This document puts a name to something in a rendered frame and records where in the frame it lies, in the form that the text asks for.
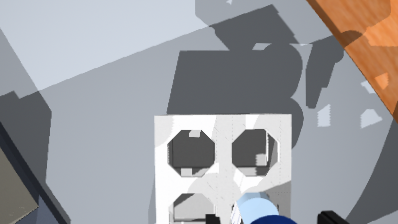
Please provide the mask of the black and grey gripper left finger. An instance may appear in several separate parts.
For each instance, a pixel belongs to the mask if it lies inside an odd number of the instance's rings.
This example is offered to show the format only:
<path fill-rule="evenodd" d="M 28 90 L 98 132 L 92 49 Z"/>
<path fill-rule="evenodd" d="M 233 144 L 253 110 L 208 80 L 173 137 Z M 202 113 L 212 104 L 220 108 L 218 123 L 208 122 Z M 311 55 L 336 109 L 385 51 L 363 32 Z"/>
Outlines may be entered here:
<path fill-rule="evenodd" d="M 216 214 L 205 214 L 205 224 L 221 224 L 220 217 L 216 217 Z"/>

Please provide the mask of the white tube rack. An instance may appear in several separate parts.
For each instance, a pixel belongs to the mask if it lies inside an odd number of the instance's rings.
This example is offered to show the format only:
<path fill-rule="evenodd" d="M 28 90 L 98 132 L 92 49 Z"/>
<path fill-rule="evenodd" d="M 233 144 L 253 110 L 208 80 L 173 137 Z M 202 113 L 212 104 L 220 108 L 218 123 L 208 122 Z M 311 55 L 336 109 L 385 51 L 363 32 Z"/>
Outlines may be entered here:
<path fill-rule="evenodd" d="M 232 206 L 252 192 L 266 192 L 291 217 L 291 114 L 165 114 L 154 120 L 157 224 L 169 224 L 169 206 L 170 224 L 205 224 L 205 214 L 232 224 Z"/>

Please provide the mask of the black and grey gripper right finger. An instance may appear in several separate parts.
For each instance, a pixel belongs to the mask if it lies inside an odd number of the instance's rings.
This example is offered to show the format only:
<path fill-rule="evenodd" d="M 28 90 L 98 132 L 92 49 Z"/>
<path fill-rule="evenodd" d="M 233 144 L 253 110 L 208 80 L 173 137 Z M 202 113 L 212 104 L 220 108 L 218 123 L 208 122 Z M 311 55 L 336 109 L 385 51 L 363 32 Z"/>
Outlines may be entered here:
<path fill-rule="evenodd" d="M 317 216 L 317 224 L 349 224 L 334 211 L 321 211 Z"/>

